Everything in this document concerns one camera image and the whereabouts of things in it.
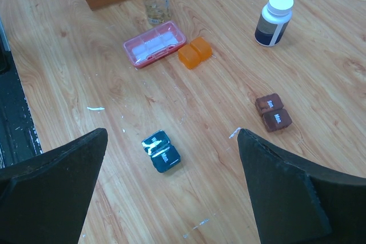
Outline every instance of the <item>pill box lid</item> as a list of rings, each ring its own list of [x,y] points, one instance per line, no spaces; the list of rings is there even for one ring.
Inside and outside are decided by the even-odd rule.
[[[167,21],[124,43],[132,65],[145,67],[182,47],[186,37],[173,21]]]

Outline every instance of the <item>container lid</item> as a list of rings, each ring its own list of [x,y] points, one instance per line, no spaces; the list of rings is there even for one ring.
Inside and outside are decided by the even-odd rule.
[[[269,0],[267,7],[272,14],[286,15],[292,10],[293,0]]]
[[[167,21],[124,43],[125,51],[136,68],[142,68],[182,47],[186,38],[173,21]]]

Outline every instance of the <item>black object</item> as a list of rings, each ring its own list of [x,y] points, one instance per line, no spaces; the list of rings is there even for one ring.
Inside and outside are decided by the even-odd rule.
[[[366,179],[298,157],[247,129],[238,145],[262,244],[366,243]]]
[[[42,153],[0,20],[0,169]]]
[[[162,130],[144,139],[142,146],[159,173],[164,173],[181,162],[178,151],[170,144],[169,137]]]
[[[0,169],[0,243],[78,243],[107,141],[97,129]]]

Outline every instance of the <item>pill organizer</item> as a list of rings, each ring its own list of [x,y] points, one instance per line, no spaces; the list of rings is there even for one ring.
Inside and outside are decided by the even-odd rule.
[[[186,38],[173,21],[167,21],[124,43],[130,62],[145,67],[182,47]]]

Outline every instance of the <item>dark bottle label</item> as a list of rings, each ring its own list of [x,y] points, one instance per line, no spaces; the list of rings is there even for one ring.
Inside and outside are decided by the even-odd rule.
[[[288,23],[286,22],[283,25],[272,24],[261,15],[254,36],[259,43],[266,46],[273,46],[281,40]]]

